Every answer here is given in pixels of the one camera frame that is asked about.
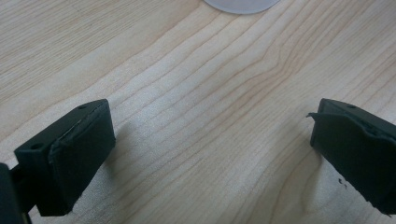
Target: wood grain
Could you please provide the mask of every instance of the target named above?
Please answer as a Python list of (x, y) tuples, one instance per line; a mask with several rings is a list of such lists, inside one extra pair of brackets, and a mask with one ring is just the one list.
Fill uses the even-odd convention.
[(117, 146), (34, 223), (396, 223), (309, 146), (321, 98), (396, 123), (396, 1), (0, 2), (0, 159), (107, 98)]

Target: black plastic piece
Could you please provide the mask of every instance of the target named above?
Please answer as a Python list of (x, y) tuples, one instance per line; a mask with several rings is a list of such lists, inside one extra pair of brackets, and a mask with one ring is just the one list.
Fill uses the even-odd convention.
[(15, 150), (19, 165), (11, 171), (12, 183), (3, 166), (6, 180), (0, 186), (10, 197), (17, 195), (18, 204), (13, 198), (0, 204), (11, 204), (20, 214), (36, 204), (41, 216), (66, 215), (115, 143), (107, 100), (75, 108)]
[(354, 105), (322, 99), (311, 146), (381, 213), (396, 213), (396, 126)]

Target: light wood surface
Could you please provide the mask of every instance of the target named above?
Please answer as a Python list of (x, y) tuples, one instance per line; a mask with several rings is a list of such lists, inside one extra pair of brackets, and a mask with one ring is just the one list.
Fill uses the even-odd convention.
[(309, 146), (321, 98), (396, 123), (396, 1), (0, 1), (0, 160), (107, 98), (117, 146), (34, 223), (396, 223)]

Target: white object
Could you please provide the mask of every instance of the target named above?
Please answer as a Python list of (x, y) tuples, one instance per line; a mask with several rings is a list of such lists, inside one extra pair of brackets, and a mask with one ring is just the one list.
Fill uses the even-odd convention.
[(279, 0), (205, 0), (210, 6), (235, 14), (252, 14), (264, 11)]

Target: black clamp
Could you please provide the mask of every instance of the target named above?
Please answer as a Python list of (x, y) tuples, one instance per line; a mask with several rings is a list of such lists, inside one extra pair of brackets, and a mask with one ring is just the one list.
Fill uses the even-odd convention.
[(0, 163), (0, 223), (31, 223), (68, 214), (116, 144), (107, 100), (81, 105), (15, 150), (11, 171)]
[(381, 213), (396, 213), (396, 126), (354, 105), (322, 99), (311, 146)]

